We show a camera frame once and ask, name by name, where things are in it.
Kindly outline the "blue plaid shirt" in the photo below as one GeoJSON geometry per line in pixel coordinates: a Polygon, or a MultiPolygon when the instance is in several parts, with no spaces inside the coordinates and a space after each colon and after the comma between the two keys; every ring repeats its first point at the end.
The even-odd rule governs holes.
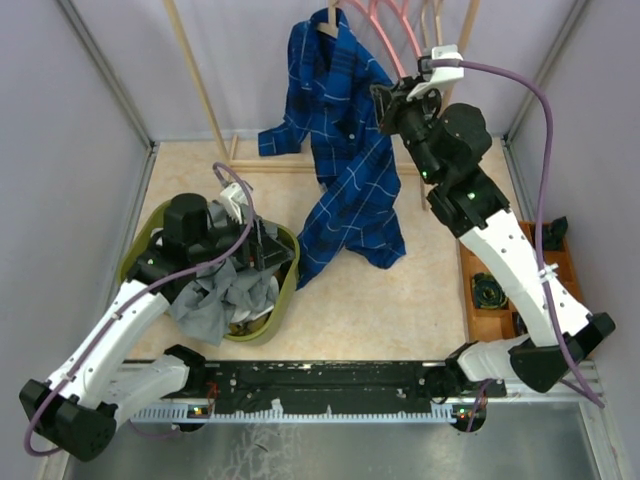
{"type": "Polygon", "coordinates": [[[378,131],[370,92],[391,81],[342,10],[332,21],[334,37],[319,29],[329,20],[321,9],[292,27],[283,122],[258,135],[262,157],[298,153],[310,142],[322,195],[298,235],[299,287],[343,249],[380,269],[406,253],[394,209],[401,181],[392,140],[378,131]]]}

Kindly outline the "white shirt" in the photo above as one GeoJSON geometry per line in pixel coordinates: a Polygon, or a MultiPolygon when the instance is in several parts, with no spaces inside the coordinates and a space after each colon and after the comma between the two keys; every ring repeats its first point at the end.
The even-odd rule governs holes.
{"type": "Polygon", "coordinates": [[[168,315],[189,336],[220,342],[231,323],[259,319],[275,307],[280,265],[257,271],[210,241],[184,255],[171,253],[164,241],[145,254],[138,279],[167,299],[168,315]]]}

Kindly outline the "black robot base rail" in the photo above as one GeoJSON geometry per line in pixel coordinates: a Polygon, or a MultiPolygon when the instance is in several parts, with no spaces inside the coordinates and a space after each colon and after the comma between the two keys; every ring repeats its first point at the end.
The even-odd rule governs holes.
{"type": "Polygon", "coordinates": [[[208,361],[193,386],[136,413],[135,424],[449,424],[476,432],[503,382],[468,383],[443,362],[208,361]]]}

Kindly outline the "light wooden hanger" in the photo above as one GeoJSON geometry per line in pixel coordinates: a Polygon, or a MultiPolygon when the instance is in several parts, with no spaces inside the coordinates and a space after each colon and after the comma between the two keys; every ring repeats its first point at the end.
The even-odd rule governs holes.
{"type": "Polygon", "coordinates": [[[442,0],[424,0],[420,13],[420,26],[426,48],[443,44],[442,0]]]}

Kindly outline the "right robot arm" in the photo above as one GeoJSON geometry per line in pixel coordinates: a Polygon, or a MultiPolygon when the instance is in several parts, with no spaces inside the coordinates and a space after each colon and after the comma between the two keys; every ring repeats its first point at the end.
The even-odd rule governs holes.
{"type": "Polygon", "coordinates": [[[613,319],[590,312],[561,284],[481,169],[491,136],[477,107],[443,108],[436,88],[411,78],[395,86],[374,84],[370,91],[380,132],[402,139],[430,185],[432,212],[488,268],[527,328],[510,340],[460,347],[446,372],[448,387],[466,396],[484,380],[517,378],[548,392],[614,332],[613,319]]]}

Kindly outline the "grey shirt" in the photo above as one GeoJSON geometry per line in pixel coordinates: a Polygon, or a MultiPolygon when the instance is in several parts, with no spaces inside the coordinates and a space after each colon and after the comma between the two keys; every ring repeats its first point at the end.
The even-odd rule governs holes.
{"type": "Polygon", "coordinates": [[[242,336],[274,309],[276,273],[292,251],[276,225],[256,216],[249,235],[217,201],[179,195],[163,214],[160,252],[180,270],[214,264],[183,279],[169,315],[187,336],[218,346],[226,335],[242,336]]]}

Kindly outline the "pink plastic hanger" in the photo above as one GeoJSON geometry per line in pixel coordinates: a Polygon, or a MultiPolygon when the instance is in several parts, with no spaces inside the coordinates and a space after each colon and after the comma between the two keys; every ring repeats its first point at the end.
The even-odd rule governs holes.
{"type": "Polygon", "coordinates": [[[408,18],[409,1],[404,0],[401,2],[400,5],[398,5],[395,1],[392,1],[392,0],[371,0],[371,1],[378,1],[378,7],[380,4],[383,4],[383,5],[386,5],[391,10],[391,12],[394,14],[396,19],[399,21],[406,35],[406,38],[408,40],[408,43],[411,47],[413,54],[415,55],[415,57],[420,57],[422,55],[422,49],[408,18]]]}

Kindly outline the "wooden hanger with blue shirt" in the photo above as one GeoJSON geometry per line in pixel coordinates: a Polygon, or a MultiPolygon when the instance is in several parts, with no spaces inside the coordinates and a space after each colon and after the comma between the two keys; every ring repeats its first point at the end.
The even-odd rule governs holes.
{"type": "Polygon", "coordinates": [[[341,10],[337,6],[326,9],[326,19],[318,21],[315,30],[332,39],[337,39],[341,26],[341,10]]]}

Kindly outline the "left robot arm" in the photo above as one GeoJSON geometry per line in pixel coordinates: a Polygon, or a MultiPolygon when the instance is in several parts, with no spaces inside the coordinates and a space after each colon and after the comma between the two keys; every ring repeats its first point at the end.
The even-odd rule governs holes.
{"type": "Polygon", "coordinates": [[[195,193],[163,203],[125,258],[118,293],[98,324],[46,380],[22,387],[29,432],[90,461],[147,405],[201,394],[205,360],[183,345],[124,380],[115,373],[163,315],[210,345],[265,340],[295,289],[298,260],[294,236],[247,206],[195,193]]]}

